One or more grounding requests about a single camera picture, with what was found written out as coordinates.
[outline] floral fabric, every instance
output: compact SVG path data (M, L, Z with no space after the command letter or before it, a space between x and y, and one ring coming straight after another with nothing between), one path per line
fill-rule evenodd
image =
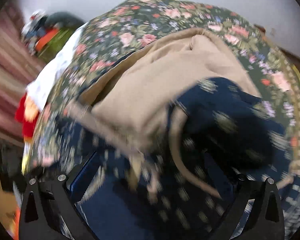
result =
M162 147L146 157L148 162L154 163L161 171L157 192L151 195L148 189L153 176L150 169L145 166L141 168L136 191L131 192L128 185L135 177L130 176L131 166L127 158L102 139L98 140L94 149L92 145L84 145L85 150L95 151L95 154L71 185L71 196L77 193L82 196L88 192L83 195L78 207L91 230L97 237L108 235L118 240L127 237L140 240L207 237L234 198L234 185L227 180L220 181L224 174L221 169L216 169L213 159L209 159L210 154L218 163L227 163L246 173L249 179L264 181L271 177L276 182L284 179L290 160L283 156L289 154L290 147L284 139L283 127L260 111L260 102L260 98L244 93L230 80L217 77L200 80L180 95L175 104L170 105L167 130L171 131L174 125L178 126L178 118L174 117L174 113L180 107L187 116L180 135L182 162L200 180L216 187L222 199L187 181L173 161L173 153L169 152L171 147ZM162 145L171 145L173 142L168 133ZM260 169L247 170L261 165ZM295 181L293 188L299 193L300 186L297 183L300 184L300 181ZM279 194L283 199L282 207L289 225L291 205L285 200L294 202L300 196L293 190L287 194L283 189ZM248 203L235 235L242 231L251 204ZM114 223L118 225L115 231L110 229Z
M192 27L213 31L232 49L262 95L259 107L285 128L285 139L293 146L291 171L300 174L300 82L289 62L238 14L174 0L127 0L89 22L38 120L27 169L59 161L61 171L69 172L82 160L83 150L81 137L74 144L71 135L62 138L58 130L60 120L74 126L64 112L67 103L129 53Z

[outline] metal screw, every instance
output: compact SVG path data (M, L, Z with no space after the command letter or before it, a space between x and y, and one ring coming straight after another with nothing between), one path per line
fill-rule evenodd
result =
M35 183L35 181L36 181L35 179L31 179L31 180L29 180L29 184L33 185Z
M246 179L246 176L243 175L243 174L239 174L238 179L241 180L241 181L244 181Z
M274 184L274 180L271 179L271 178L268 178L267 181L268 181L269 184Z
M66 176L64 174L59 175L58 180L59 181L64 181L66 179Z

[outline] white cloth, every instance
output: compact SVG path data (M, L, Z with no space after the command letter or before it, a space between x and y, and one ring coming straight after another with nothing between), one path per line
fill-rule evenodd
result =
M27 85L27 94L31 97L40 111L43 110L53 85L60 78L64 70L70 65L79 38L86 25L87 24L85 23L72 34L62 50L44 67L36 80Z

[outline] beige fabric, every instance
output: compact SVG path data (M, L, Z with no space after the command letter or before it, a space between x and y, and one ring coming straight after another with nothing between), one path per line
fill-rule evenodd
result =
M66 107L66 112L70 117L74 118L76 122L80 123L83 127L89 129L93 133L96 133L103 138L107 144L119 149L120 153L129 159L131 169L130 172L126 174L126 179L131 190L137 189L141 167L150 170L153 179L159 177L157 168L152 163L145 161L143 153L127 144L125 138L113 130L112 127L109 127L107 124L104 124L95 118L91 114L89 107L84 107L75 100L71 100Z
M173 110L171 115L171 127L169 130L169 147L173 162L187 181L209 193L210 195L221 198L219 192L215 188L211 187L209 184L192 174L182 161L180 153L181 135L187 119L188 116L181 107L177 106Z
M201 28L167 35L139 56L117 65L82 98L96 98L92 114L142 152L152 151L164 131L169 102L200 79L225 77L260 96L228 46Z

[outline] beige cloth bag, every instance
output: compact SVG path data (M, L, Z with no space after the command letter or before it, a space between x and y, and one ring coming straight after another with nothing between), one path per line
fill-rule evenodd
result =
M124 69L122 76L112 78L98 95L103 100L91 113L145 153L154 150L165 131L169 102L200 79L224 77L244 92L260 96L229 47L201 28L153 42L144 56Z

